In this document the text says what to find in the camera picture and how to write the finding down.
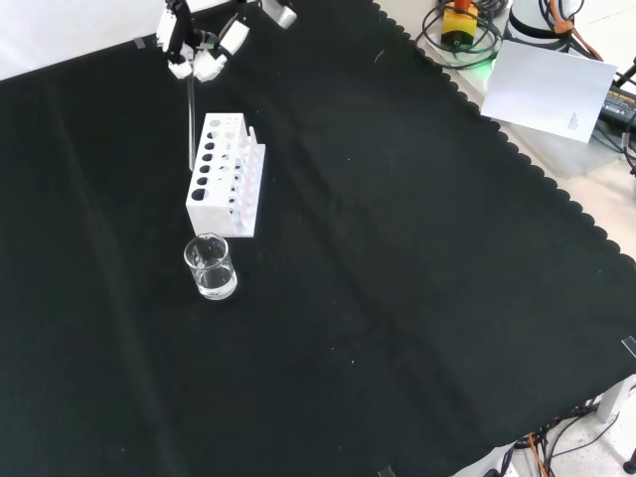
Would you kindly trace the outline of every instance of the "electronic device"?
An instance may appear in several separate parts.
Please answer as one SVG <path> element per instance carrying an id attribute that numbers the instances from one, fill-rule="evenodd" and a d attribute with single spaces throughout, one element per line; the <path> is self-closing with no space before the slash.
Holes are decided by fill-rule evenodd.
<path id="1" fill-rule="evenodd" d="M 636 94 L 613 85 L 607 93 L 598 118 L 625 131 L 634 114 L 636 114 Z M 636 132 L 636 126 L 632 124 L 630 130 Z"/>

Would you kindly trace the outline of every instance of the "cable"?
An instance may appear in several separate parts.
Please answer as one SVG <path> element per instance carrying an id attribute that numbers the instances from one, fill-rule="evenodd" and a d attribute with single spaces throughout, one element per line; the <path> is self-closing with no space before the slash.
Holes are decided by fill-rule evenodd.
<path id="1" fill-rule="evenodd" d="M 611 137 L 609 137 L 609 135 L 608 135 L 605 131 L 603 131 L 603 130 L 600 128 L 600 126 L 599 126 L 598 124 L 596 124 L 595 129 L 596 129 L 598 132 L 600 132 L 600 133 L 601 133 L 601 135 L 605 138 L 605 140 L 606 140 L 607 142 L 609 142 L 609 144 L 604 143 L 604 142 L 603 142 L 603 141 L 601 141 L 598 137 L 596 137 L 596 136 L 594 136 L 594 135 L 592 134 L 592 137 L 593 137 L 594 139 L 596 139 L 598 142 L 600 142 L 600 143 L 601 143 L 601 144 L 603 144 L 604 146 L 608 147 L 609 149 L 613 150 L 614 152 L 619 152 L 619 153 L 622 153 L 622 152 L 623 152 L 623 148 L 622 148 L 619 144 L 617 144 L 616 142 L 614 142 L 614 140 L 613 140 Z"/>
<path id="2" fill-rule="evenodd" d="M 632 78 L 630 78 L 630 77 L 627 77 L 627 76 L 626 76 L 626 75 L 624 75 L 623 73 L 619 73 L 619 72 L 617 72 L 617 73 L 616 73 L 616 75 L 617 75 L 619 78 L 621 78 L 621 79 L 623 79 L 623 80 L 626 80 L 626 81 L 628 81 L 628 82 L 631 82 L 632 84 L 635 84 L 635 85 L 636 85 L 636 81 L 635 81 L 634 79 L 632 79 Z"/>
<path id="3" fill-rule="evenodd" d="M 619 412 L 618 414 L 616 414 L 616 418 L 612 421 L 612 423 L 611 423 L 611 424 L 609 424 L 607 427 L 605 427 L 605 429 L 604 429 L 604 430 L 603 430 L 600 434 L 598 434 L 598 435 L 596 436 L 596 438 L 595 438 L 594 440 L 592 440 L 591 442 L 588 442 L 588 443 L 586 443 L 586 444 L 584 444 L 584 445 L 579 445 L 578 447 L 575 447 L 574 449 L 565 450 L 564 452 L 560 452 L 560 453 L 558 453 L 558 454 L 555 454 L 555 455 L 553 456 L 553 459 L 554 459 L 555 457 L 559 457 L 560 455 L 570 454 L 571 452 L 574 452 L 575 450 L 580 450 L 580 449 L 582 449 L 582 448 L 584 448 L 584 447 L 587 447 L 587 446 L 589 446 L 589 445 L 592 445 L 594 442 L 596 442 L 598 439 L 600 439 L 600 438 L 603 436 L 603 434 L 605 434 L 605 432 L 607 432 L 609 429 L 611 429 L 611 428 L 612 428 L 612 426 L 613 426 L 613 425 L 616 423 L 616 421 L 618 420 L 618 417 L 619 417 L 619 416 L 620 416 L 620 412 Z"/>
<path id="4" fill-rule="evenodd" d="M 632 118 L 627 123 L 627 128 L 625 129 L 625 134 L 623 135 L 623 154 L 625 154 L 625 158 L 627 159 L 627 163 L 632 168 L 632 175 L 636 176 L 636 156 L 633 156 L 629 152 L 629 141 L 631 139 L 631 131 L 632 126 L 634 125 L 634 121 L 636 120 L 636 112 L 632 114 Z"/>
<path id="5" fill-rule="evenodd" d="M 573 425 L 575 425 L 577 422 L 579 422 L 581 419 L 583 419 L 584 416 L 581 415 L 579 417 L 577 417 L 575 420 L 573 420 L 572 422 L 570 422 L 566 427 L 564 427 L 563 429 L 560 430 L 560 432 L 556 435 L 556 439 L 555 439 L 555 443 L 553 444 L 553 448 L 551 449 L 550 453 L 548 454 L 548 468 L 551 469 L 552 468 L 552 463 L 553 463 L 553 458 L 554 458 L 554 453 L 555 453 L 555 449 L 557 448 L 557 444 L 558 444 L 558 440 L 561 439 L 561 437 L 563 436 L 563 434 L 570 429 Z"/>
<path id="6" fill-rule="evenodd" d="M 533 449 L 533 453 L 535 454 L 535 459 L 537 459 L 537 464 L 539 465 L 539 469 L 541 470 L 541 473 L 543 474 L 544 477 L 550 477 L 548 475 L 548 472 L 546 472 L 544 463 L 541 461 L 541 458 L 539 457 L 539 453 L 537 452 L 537 446 L 535 446 L 535 441 L 533 439 L 532 434 L 528 436 L 528 441 L 530 442 L 530 448 Z"/>
<path id="7" fill-rule="evenodd" d="M 463 53 L 467 55 L 486 55 L 484 58 L 477 60 L 475 62 L 469 62 L 460 65 L 452 65 L 452 64 L 442 64 L 438 63 L 430 58 L 428 58 L 424 51 L 417 47 L 417 52 L 425 58 L 429 63 L 442 67 L 447 70 L 467 70 L 469 68 L 474 68 L 485 63 L 489 63 L 495 58 L 497 58 L 498 48 L 497 45 L 503 43 L 504 39 L 501 34 L 501 31 L 497 28 L 497 26 L 493 23 L 495 17 L 499 15 L 503 10 L 508 6 L 509 0 L 475 0 L 473 1 L 473 5 L 477 8 L 479 15 L 474 15 L 471 12 L 465 10 L 459 10 L 454 6 L 448 5 L 445 0 L 437 0 L 437 5 L 433 7 L 424 19 L 422 20 L 421 33 L 417 35 L 415 38 L 415 45 L 421 40 L 422 37 L 426 39 L 426 42 L 441 51 L 452 53 L 453 55 L 458 53 Z M 468 48 L 461 46 L 448 47 L 446 45 L 441 45 L 435 42 L 430 35 L 428 34 L 429 29 L 432 27 L 437 20 L 444 16 L 446 10 L 452 10 L 454 12 L 460 13 L 462 15 L 466 15 L 472 17 L 477 21 L 477 25 L 480 29 L 483 30 L 483 34 Z M 437 13 L 437 15 L 430 21 L 428 19 Z M 490 44 L 484 48 L 477 49 L 476 47 L 482 43 L 489 37 Z"/>
<path id="8" fill-rule="evenodd" d="M 506 472 L 508 472 L 508 468 L 510 467 L 510 463 L 513 460 L 513 454 L 515 453 L 515 447 L 511 447 L 508 452 L 506 452 L 504 454 L 504 460 L 502 460 L 501 462 L 501 472 L 499 472 L 499 475 L 501 475 L 501 477 L 504 477 L 506 475 Z"/>

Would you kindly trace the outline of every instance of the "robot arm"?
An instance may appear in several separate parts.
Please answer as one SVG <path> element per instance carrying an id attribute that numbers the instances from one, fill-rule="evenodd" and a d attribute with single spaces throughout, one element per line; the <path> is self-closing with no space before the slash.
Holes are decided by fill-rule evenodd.
<path id="1" fill-rule="evenodd" d="M 296 13 L 277 0 L 260 0 L 258 4 L 284 29 L 296 20 Z M 199 81 L 216 78 L 249 33 L 249 28 L 237 20 L 237 16 L 228 22 L 217 37 L 194 28 L 186 0 L 166 0 L 166 8 L 157 28 L 157 46 L 163 51 L 172 74 L 180 80 L 190 75 Z"/>

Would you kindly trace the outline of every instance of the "yellow component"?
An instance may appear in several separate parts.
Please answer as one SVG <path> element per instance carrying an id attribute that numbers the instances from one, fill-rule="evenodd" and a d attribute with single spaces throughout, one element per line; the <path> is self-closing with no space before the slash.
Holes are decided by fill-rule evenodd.
<path id="1" fill-rule="evenodd" d="M 477 7 L 471 4 L 468 9 L 475 17 L 479 14 Z M 441 43 L 450 47 L 472 45 L 477 32 L 477 19 L 457 13 L 454 10 L 444 10 L 444 23 L 441 28 Z"/>

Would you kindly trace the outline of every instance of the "orange cable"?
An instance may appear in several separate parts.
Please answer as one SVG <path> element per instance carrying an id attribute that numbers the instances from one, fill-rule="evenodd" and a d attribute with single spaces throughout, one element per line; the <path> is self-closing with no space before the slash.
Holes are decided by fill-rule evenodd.
<path id="1" fill-rule="evenodd" d="M 553 14 L 555 19 L 555 33 L 565 33 L 572 31 L 572 34 L 575 35 L 578 40 L 583 44 L 587 50 L 592 53 L 598 60 L 603 61 L 603 58 L 598 54 L 596 50 L 594 50 L 583 37 L 580 36 L 580 33 L 574 28 L 574 24 L 570 20 L 566 20 L 560 16 L 560 13 L 557 9 L 557 2 L 555 0 L 550 0 L 550 11 Z"/>
<path id="2" fill-rule="evenodd" d="M 541 473 L 544 474 L 544 477 L 550 477 L 548 475 L 548 472 L 546 472 L 546 469 L 544 467 L 544 463 L 539 458 L 539 452 L 537 452 L 537 446 L 535 446 L 535 440 L 533 439 L 533 435 L 532 434 L 528 435 L 528 441 L 530 442 L 530 447 L 533 449 L 533 452 L 535 454 L 535 458 L 537 459 L 537 463 L 539 463 L 539 468 L 541 469 Z"/>

